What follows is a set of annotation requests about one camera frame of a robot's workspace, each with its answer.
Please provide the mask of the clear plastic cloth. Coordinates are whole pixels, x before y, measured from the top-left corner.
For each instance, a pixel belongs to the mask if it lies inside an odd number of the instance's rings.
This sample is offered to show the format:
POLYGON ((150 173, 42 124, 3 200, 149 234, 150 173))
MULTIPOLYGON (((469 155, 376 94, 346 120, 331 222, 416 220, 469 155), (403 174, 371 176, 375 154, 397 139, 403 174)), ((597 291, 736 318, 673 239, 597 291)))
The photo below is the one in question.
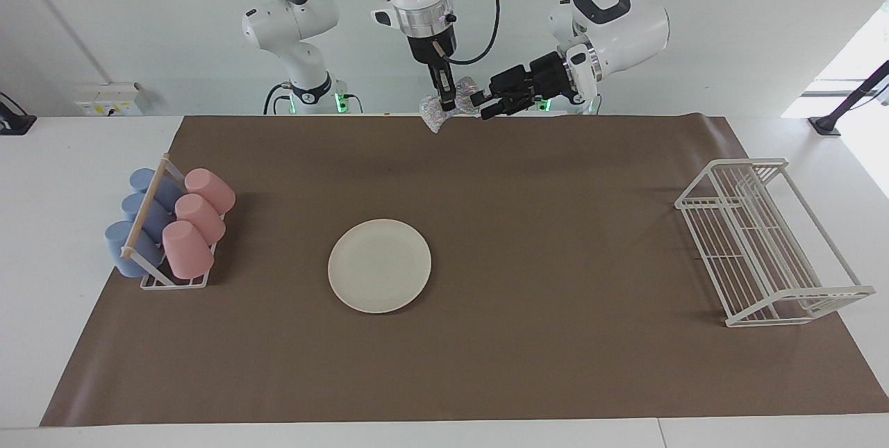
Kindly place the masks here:
POLYGON ((438 133, 448 119, 456 116, 480 117, 480 108, 473 106, 471 94, 479 91, 479 85, 470 76, 464 76, 455 83, 455 107, 445 110, 441 106, 440 94, 430 94, 420 102, 419 115, 433 133, 438 133))

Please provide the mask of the cream round plate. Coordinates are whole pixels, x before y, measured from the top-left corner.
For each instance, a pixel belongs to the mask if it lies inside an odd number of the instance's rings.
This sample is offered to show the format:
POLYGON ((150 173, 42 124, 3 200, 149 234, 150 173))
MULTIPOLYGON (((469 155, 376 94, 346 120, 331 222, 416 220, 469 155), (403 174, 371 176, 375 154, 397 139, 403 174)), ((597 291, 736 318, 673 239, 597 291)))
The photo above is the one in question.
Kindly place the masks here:
POLYGON ((376 218, 343 233, 331 249, 327 273, 344 305, 363 314, 388 314, 412 303, 431 278, 431 248, 410 224, 376 218))

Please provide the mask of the pink plastic cup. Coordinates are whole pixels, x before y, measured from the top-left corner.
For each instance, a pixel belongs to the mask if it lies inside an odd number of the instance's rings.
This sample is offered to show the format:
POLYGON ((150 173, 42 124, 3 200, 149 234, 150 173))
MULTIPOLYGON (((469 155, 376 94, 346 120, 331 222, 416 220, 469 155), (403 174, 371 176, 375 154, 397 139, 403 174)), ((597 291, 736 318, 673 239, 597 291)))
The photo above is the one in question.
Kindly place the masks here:
POLYGON ((177 220, 168 224, 162 237, 169 267, 178 279, 196 279, 212 269, 213 253, 191 222, 177 220))
POLYGON ((202 196, 222 216, 235 206, 234 190, 219 178, 216 173, 205 167, 190 170, 184 178, 184 184, 190 194, 202 196))
POLYGON ((207 245, 219 242, 226 226, 213 205, 199 194, 185 194, 175 203, 174 213, 178 220, 191 223, 203 236, 207 245))

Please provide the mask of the brown table mat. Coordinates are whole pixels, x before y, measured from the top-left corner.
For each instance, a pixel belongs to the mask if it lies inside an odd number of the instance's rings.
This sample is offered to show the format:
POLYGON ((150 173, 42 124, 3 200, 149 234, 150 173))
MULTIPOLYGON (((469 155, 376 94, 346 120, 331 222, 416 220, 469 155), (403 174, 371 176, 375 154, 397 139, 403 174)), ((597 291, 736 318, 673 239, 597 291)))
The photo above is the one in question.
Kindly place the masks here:
POLYGON ((745 151, 725 119, 188 117, 236 192, 203 289, 112 273, 44 426, 889 411, 838 315, 736 330, 673 202, 745 151), (410 224, 431 278, 363 314, 337 239, 410 224))

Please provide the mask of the white cup holder rack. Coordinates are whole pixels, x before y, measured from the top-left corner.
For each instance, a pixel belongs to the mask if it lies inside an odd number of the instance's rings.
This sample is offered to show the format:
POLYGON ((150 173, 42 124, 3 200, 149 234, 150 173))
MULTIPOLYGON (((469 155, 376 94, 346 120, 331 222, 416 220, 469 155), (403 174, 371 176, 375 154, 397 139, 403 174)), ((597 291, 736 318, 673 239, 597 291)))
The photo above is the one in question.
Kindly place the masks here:
MULTIPOLYGON (((182 173, 172 163, 169 154, 165 154, 153 170, 155 170, 155 176, 153 176, 147 190, 146 202, 153 199, 153 194, 164 175, 174 180, 184 194, 189 194, 184 184, 187 174, 182 173)), ((213 253, 214 264, 208 274, 196 279, 178 279, 172 274, 172 269, 169 267, 163 242, 153 243, 153 240, 142 230, 142 223, 147 212, 146 202, 143 202, 135 222, 124 218, 106 230, 105 239, 109 251, 115 257, 117 273, 126 278, 139 279, 140 287, 143 290, 184 290, 206 286, 215 264, 214 254, 219 242, 209 245, 210 252, 213 253)))

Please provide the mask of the black low stand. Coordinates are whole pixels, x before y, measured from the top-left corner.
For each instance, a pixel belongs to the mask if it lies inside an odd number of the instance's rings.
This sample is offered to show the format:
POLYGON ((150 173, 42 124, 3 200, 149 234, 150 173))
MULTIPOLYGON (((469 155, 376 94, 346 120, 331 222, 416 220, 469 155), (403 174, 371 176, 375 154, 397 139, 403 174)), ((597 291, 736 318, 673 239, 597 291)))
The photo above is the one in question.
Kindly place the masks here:
POLYGON ((37 119, 0 90, 0 135, 26 135, 37 119))

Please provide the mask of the white wall socket box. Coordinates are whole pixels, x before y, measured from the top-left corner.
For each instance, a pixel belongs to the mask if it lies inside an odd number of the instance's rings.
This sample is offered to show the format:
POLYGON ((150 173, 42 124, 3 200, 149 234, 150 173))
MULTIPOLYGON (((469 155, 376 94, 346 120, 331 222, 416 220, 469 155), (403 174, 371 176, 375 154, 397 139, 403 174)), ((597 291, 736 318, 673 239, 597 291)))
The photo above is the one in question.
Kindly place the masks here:
POLYGON ((143 116, 150 109, 149 100, 137 82, 80 84, 75 106, 82 115, 93 117, 143 116))

